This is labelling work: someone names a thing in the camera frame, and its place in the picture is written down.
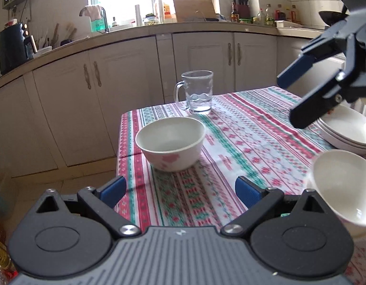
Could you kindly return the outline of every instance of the cabinet handle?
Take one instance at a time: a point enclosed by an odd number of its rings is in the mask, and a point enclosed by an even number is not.
[[[93,64],[94,64],[94,72],[96,73],[97,82],[99,83],[99,86],[101,86],[101,79],[100,79],[99,67],[97,66],[97,62],[96,61]]]
[[[87,65],[84,64],[84,75],[85,75],[85,81],[87,82],[88,85],[88,89],[91,89],[91,83],[89,81],[89,74],[88,74],[88,69],[87,69]]]
[[[241,65],[241,46],[240,46],[240,43],[237,44],[237,48],[239,49],[239,61],[237,62],[237,64]]]
[[[232,45],[228,43],[228,65],[232,65]]]

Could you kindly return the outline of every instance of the patterned tablecloth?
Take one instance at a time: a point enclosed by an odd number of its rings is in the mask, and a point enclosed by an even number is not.
[[[234,192],[240,175],[261,187],[301,194],[311,159],[332,146],[313,125],[291,126],[289,108],[298,99],[277,87],[214,96],[211,112],[196,115],[207,127],[200,160],[176,173],[153,170],[134,139],[150,122],[190,113],[167,104],[124,114],[118,174],[126,178],[128,191],[116,211],[142,230],[149,225],[219,229],[246,210]],[[366,238],[355,244],[345,274],[354,284],[365,283]]]

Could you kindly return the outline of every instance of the wooden cutting board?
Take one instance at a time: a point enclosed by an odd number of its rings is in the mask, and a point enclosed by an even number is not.
[[[212,0],[173,0],[177,22],[204,21],[217,18]]]

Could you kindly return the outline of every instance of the glass mug handle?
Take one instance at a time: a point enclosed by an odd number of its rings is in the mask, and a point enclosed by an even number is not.
[[[186,102],[186,105],[185,106],[182,106],[180,103],[179,103],[179,88],[180,87],[184,87],[184,81],[180,81],[177,83],[177,85],[175,86],[175,89],[174,89],[174,97],[175,97],[175,104],[180,108],[180,109],[183,109],[183,110],[187,110],[188,109],[188,106],[187,106],[187,102]]]

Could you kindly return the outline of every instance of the faucet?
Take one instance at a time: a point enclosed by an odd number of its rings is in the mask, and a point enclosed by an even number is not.
[[[86,7],[83,7],[83,8],[82,8],[82,10],[81,10],[81,11],[80,11],[80,13],[79,13],[79,16],[80,16],[80,17],[82,17],[82,16],[83,16],[83,13],[85,12],[85,10],[86,10],[86,9],[87,9]],[[103,8],[103,7],[101,6],[101,10],[102,10],[101,15],[102,15],[102,17],[104,18],[105,32],[106,32],[106,33],[109,33],[109,32],[110,32],[110,30],[109,30],[109,26],[108,26],[108,20],[107,20],[107,18],[106,18],[106,11],[105,11],[105,8]]]

